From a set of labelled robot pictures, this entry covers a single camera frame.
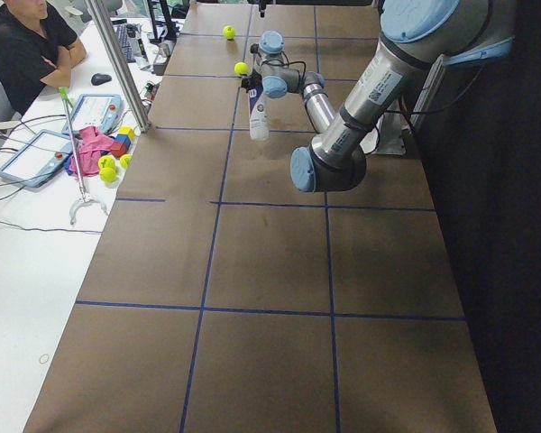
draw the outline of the yellow ball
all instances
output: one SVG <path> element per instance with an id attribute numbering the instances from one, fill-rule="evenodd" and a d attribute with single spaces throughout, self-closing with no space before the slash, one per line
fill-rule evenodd
<path id="1" fill-rule="evenodd" d="M 115 158 L 111 155 L 104 155 L 98 159 L 98 168 L 103 169 L 104 167 L 109 167 L 111 169 L 116 169 Z"/>
<path id="2" fill-rule="evenodd" d="M 225 36 L 226 39 L 228 39 L 229 41 L 231 41 L 232 39 L 234 39 L 234 27 L 232 25 L 227 25 L 224 29 L 223 29 L 223 35 Z"/>
<path id="3" fill-rule="evenodd" d="M 123 166 L 123 169 L 127 169 L 130 165 L 130 159 L 133 156 L 130 153 L 125 153 L 123 156 L 120 157 L 120 165 Z"/>
<path id="4" fill-rule="evenodd" d="M 100 179 L 106 183 L 114 182 L 116 180 L 116 169 L 110 167 L 100 169 Z"/>
<path id="5" fill-rule="evenodd" d="M 249 65 L 244 63 L 243 61 L 239 61 L 234 65 L 234 73 L 238 75 L 239 77 L 243 75 L 249 75 L 251 72 L 251 69 L 249 68 Z"/>

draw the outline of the black curtain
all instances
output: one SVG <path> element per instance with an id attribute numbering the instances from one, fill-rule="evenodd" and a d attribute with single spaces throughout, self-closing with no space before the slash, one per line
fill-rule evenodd
<path id="1" fill-rule="evenodd" d="M 434 102 L 477 69 L 452 69 Z M 509 58 L 417 137 L 499 433 L 541 432 L 541 4 Z"/>

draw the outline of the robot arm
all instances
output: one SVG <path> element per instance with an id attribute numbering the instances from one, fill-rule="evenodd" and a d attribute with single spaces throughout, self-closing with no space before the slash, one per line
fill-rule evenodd
<path id="1" fill-rule="evenodd" d="M 442 54 L 450 56 L 446 64 L 505 56 L 513 39 L 514 11 L 512 0 L 387 0 L 377 52 L 336 114 L 322 78 L 283 66 L 277 61 L 280 35 L 268 41 L 263 37 L 252 51 L 265 93 L 300 93 L 319 133 L 292 154 L 295 186 L 307 192 L 356 187 L 366 172 L 361 140 L 412 78 L 428 72 Z"/>

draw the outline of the keyboard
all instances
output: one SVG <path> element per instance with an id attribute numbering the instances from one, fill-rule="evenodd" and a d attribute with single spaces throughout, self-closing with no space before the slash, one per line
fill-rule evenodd
<path id="1" fill-rule="evenodd" d="M 118 45 L 120 45 L 120 50 L 123 52 L 124 59 L 128 63 L 135 63 L 136 60 L 133 56 L 133 49 L 128 42 L 128 33 L 126 32 L 126 24 L 117 24 L 115 25 L 116 38 L 118 39 Z"/>

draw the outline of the yellow block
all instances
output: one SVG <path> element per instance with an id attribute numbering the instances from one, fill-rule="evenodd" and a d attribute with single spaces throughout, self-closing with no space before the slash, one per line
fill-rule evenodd
<path id="1" fill-rule="evenodd" d="M 119 134 L 128 135 L 128 138 L 130 139 L 131 143 L 134 141 L 134 129 L 132 129 L 130 126 L 121 126 L 118 130 Z"/>

